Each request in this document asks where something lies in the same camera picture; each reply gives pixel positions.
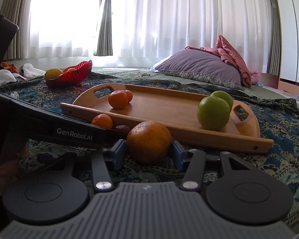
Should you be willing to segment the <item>person's left hand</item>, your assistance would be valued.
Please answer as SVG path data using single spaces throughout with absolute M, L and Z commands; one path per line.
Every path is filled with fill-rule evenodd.
M 0 149 L 0 195 L 9 187 L 19 171 L 19 160 L 27 158 L 29 143 L 6 144 Z

